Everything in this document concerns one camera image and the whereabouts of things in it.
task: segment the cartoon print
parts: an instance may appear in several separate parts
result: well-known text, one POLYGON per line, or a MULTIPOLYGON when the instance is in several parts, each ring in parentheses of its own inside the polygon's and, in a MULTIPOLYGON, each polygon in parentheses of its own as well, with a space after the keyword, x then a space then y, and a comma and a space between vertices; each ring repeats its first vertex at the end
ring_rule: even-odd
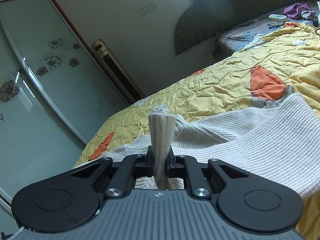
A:
POLYGON ((257 108, 278 107, 284 99, 293 93, 292 87, 283 83, 277 75, 260 65, 251 69, 251 103, 257 108))
POLYGON ((103 140, 103 142, 98 146, 98 148, 93 152, 93 154, 90 155, 89 161, 98 159, 101 156, 101 154, 107 150, 107 147, 110 144, 114 134, 115 132, 111 132, 108 134, 108 136, 103 140))
POLYGON ((306 46, 308 45, 307 41, 303 41, 303 40, 296 40, 294 42, 292 42, 292 46, 306 46))
POLYGON ((200 75, 204 72, 204 69, 200 69, 197 72, 192 73, 189 77, 200 75))
POLYGON ((151 98, 151 96, 148 96, 148 97, 146 97, 145 99, 141 99, 140 101, 135 102, 135 103, 133 104, 133 106, 134 106, 134 107, 142 106, 145 102, 149 101, 150 98, 151 98))
POLYGON ((254 42, 250 42, 248 45, 244 46, 243 48, 247 51, 252 49, 258 49, 265 43, 266 43, 266 40, 260 39, 254 42))

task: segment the electrical outlet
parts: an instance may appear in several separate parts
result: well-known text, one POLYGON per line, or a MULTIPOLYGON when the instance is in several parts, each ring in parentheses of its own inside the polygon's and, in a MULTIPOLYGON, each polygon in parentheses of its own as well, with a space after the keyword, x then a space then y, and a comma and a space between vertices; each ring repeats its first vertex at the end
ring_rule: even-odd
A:
POLYGON ((139 12, 142 16, 145 16, 147 13, 150 12, 150 10, 147 8, 146 5, 144 5, 144 6, 142 6, 142 7, 140 7, 140 8, 138 9, 138 12, 139 12))
POLYGON ((154 1, 146 3, 145 6, 149 9, 149 11, 152 11, 158 7, 158 5, 154 1))

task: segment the purple cloth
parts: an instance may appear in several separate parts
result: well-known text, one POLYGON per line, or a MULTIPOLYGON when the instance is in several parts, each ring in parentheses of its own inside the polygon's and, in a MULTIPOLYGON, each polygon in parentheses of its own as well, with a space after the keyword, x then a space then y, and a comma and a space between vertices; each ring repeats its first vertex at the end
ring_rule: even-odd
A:
POLYGON ((305 3, 295 3, 292 6, 284 9, 283 14, 291 19, 298 19, 301 17, 301 11, 311 11, 305 3))

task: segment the headboard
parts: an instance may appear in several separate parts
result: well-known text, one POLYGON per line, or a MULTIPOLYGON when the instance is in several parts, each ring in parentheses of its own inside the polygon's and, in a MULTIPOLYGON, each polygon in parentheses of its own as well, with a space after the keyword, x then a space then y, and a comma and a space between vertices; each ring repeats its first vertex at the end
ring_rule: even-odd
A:
POLYGON ((304 0, 193 0, 176 26, 176 54, 234 25, 299 1, 304 0))

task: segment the frosted glass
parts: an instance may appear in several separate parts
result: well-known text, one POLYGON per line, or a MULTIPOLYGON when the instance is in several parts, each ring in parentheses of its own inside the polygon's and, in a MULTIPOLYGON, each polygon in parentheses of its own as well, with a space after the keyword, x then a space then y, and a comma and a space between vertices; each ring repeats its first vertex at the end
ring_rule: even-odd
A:
POLYGON ((1 29, 0 66, 0 187, 13 197, 31 183, 70 170, 84 145, 18 71, 1 29))
POLYGON ((128 106, 49 0, 11 0, 0 4, 0 12, 46 93, 88 141, 108 117, 128 106))
POLYGON ((13 217, 0 207, 0 232, 11 235, 18 231, 18 226, 13 217))

